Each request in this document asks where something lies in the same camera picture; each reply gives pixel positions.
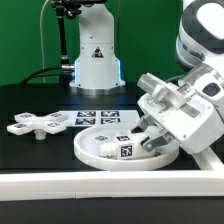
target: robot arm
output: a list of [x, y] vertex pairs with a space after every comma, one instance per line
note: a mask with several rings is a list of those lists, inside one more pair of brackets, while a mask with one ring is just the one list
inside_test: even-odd
[[199, 153], [223, 135], [219, 113], [211, 100], [198, 94], [195, 86], [185, 83], [179, 88], [149, 73], [140, 78], [138, 85], [147, 91], [138, 102], [140, 108], [187, 153]]

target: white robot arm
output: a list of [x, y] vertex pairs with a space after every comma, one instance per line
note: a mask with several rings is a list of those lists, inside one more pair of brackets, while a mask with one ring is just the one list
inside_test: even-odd
[[183, 0], [176, 53], [184, 70], [224, 54], [223, 8], [222, 0]]
[[[72, 90], [84, 95], [108, 95], [125, 85], [120, 61], [114, 54], [114, 18], [106, 9], [107, 0], [52, 0], [61, 39], [62, 68], [75, 69]], [[79, 18], [80, 55], [69, 65], [63, 16]]]

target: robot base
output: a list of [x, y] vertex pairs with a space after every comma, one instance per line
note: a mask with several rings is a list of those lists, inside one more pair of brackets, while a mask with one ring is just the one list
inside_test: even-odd
[[125, 85], [116, 86], [111, 89], [85, 89], [70, 83], [71, 91], [87, 96], [102, 96], [102, 95], [113, 95], [121, 93], [125, 90]]

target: green wall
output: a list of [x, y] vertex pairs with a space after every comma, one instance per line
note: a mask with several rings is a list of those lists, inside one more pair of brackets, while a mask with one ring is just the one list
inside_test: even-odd
[[[39, 17], [44, 2], [1, 0], [0, 85], [19, 83], [42, 68]], [[106, 5], [116, 24], [118, 0], [108, 0]], [[128, 81], [137, 81], [146, 72], [162, 79], [183, 73], [175, 63], [181, 9], [181, 0], [122, 1], [120, 43]], [[66, 19], [66, 31], [69, 56], [75, 60], [79, 55], [78, 20]], [[50, 4], [44, 17], [44, 43], [46, 67], [59, 65], [57, 20]], [[57, 82], [56, 78], [47, 81]]]

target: black cable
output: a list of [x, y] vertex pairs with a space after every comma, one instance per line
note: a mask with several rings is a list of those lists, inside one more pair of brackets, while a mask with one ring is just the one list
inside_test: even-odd
[[27, 84], [27, 82], [31, 79], [36, 79], [36, 78], [45, 78], [45, 77], [53, 77], [53, 76], [59, 76], [60, 74], [50, 74], [50, 75], [38, 75], [38, 76], [33, 76], [33, 77], [30, 77], [29, 79], [27, 78], [26, 79], [26, 83], [23, 83], [23, 84]]
[[45, 72], [49, 72], [49, 71], [54, 71], [54, 70], [61, 70], [61, 66], [55, 66], [55, 67], [50, 67], [50, 68], [45, 68], [45, 69], [41, 69], [37, 72], [34, 72], [33, 74], [29, 75], [27, 78], [25, 78], [24, 80], [22, 80], [20, 82], [20, 84], [26, 84], [30, 79], [32, 79], [33, 77], [38, 76], [39, 74], [45, 73]]

